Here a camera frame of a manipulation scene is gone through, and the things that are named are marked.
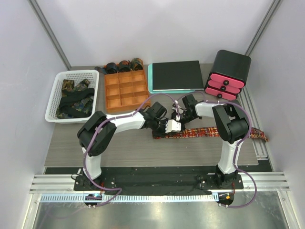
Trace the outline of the black pink drawer cabinet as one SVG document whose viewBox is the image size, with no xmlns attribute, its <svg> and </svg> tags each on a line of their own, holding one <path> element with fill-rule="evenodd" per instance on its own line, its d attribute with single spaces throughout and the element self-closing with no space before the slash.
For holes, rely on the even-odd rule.
<svg viewBox="0 0 305 229">
<path fill-rule="evenodd" d="M 219 50 L 206 81 L 205 92 L 219 99 L 237 99 L 246 85 L 251 61 L 249 56 Z"/>
</svg>

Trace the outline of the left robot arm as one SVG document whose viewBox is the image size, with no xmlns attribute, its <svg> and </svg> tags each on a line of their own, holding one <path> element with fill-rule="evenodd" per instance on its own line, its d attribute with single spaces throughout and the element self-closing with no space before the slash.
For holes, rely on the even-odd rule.
<svg viewBox="0 0 305 229">
<path fill-rule="evenodd" d="M 164 134 L 166 114 L 166 108 L 159 102 L 119 115 L 104 114 L 102 111 L 95 112 L 77 133 L 84 155 L 85 185 L 90 190 L 97 190 L 101 186 L 101 155 L 115 134 L 143 128 Z"/>
</svg>

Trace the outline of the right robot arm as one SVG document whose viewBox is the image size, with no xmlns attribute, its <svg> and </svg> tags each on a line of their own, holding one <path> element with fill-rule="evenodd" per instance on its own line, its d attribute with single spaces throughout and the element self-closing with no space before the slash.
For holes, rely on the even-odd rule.
<svg viewBox="0 0 305 229">
<path fill-rule="evenodd" d="M 232 186 L 237 179 L 237 161 L 240 146 L 249 137 L 251 119 L 237 100 L 228 102 L 198 102 L 192 94 L 182 98 L 184 108 L 174 101 L 172 119 L 183 126 L 197 118 L 210 117 L 215 120 L 218 134 L 222 139 L 220 160 L 216 166 L 214 181 L 219 188 Z"/>
</svg>

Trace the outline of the multicoloured plaid tie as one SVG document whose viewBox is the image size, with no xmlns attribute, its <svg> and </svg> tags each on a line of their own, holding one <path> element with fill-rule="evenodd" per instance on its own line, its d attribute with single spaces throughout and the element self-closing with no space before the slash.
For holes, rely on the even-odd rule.
<svg viewBox="0 0 305 229">
<path fill-rule="evenodd" d="M 218 129 L 214 127 L 202 127 L 202 128 L 191 128 L 185 129 L 178 133 L 167 133 L 166 138 L 198 138 L 198 137 L 220 137 Z M 268 142 L 269 139 L 265 133 L 257 128 L 252 127 L 249 138 L 251 139 L 261 139 Z"/>
</svg>

